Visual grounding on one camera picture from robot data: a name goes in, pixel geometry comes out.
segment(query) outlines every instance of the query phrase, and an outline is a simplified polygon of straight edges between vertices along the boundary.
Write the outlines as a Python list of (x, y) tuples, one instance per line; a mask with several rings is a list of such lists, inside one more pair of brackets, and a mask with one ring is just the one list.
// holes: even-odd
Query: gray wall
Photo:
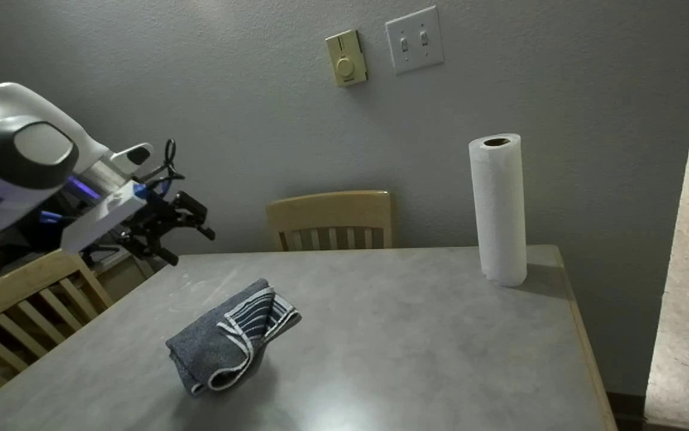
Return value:
[[(528, 240), (555, 242), (608, 388), (641, 392), (689, 144), (689, 0), (437, 0), (446, 64), (395, 77), (384, 21), (428, 0), (0, 0), (0, 82), (120, 149), (183, 142), (217, 246), (278, 196), (387, 187), (405, 246), (474, 243), (466, 142), (523, 134)], [(338, 88), (323, 37), (372, 66)]]

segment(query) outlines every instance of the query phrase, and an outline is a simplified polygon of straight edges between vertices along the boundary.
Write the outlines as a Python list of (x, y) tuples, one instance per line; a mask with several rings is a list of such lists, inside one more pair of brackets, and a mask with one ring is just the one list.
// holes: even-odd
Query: paper towel roll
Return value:
[(484, 276), (521, 285), (528, 271), (519, 134), (474, 139), (468, 167)]

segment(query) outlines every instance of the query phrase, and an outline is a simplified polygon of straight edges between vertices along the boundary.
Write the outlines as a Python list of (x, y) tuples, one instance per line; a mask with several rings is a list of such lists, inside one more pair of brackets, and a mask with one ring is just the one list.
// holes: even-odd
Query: light switch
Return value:
[(325, 37), (336, 82), (354, 85), (369, 78), (366, 58), (361, 49), (358, 32), (350, 28)]
[(437, 8), (385, 21), (395, 75), (443, 63)]

